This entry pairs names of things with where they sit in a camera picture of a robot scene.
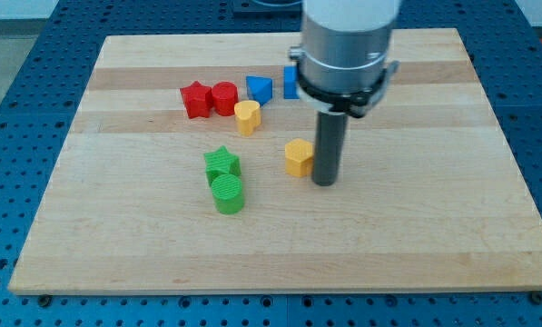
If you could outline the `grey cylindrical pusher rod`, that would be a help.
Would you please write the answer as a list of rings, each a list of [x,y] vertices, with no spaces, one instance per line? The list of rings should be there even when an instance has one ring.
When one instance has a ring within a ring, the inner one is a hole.
[[[311,178],[319,186],[333,185],[338,178],[348,116],[317,113]]]

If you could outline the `black clamp ring mount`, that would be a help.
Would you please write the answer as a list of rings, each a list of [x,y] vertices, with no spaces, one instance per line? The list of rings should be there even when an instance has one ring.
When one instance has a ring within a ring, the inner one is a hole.
[[[380,73],[376,82],[366,90],[355,93],[330,93],[313,85],[302,73],[297,73],[297,94],[301,100],[323,114],[364,117],[376,107],[388,91],[391,78],[399,69],[392,61]]]

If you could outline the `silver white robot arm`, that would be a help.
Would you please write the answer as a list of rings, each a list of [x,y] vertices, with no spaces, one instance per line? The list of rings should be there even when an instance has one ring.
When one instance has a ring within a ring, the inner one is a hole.
[[[338,179],[347,122],[378,105],[399,62],[386,63],[400,0],[306,0],[289,50],[297,92],[317,111],[312,181]]]

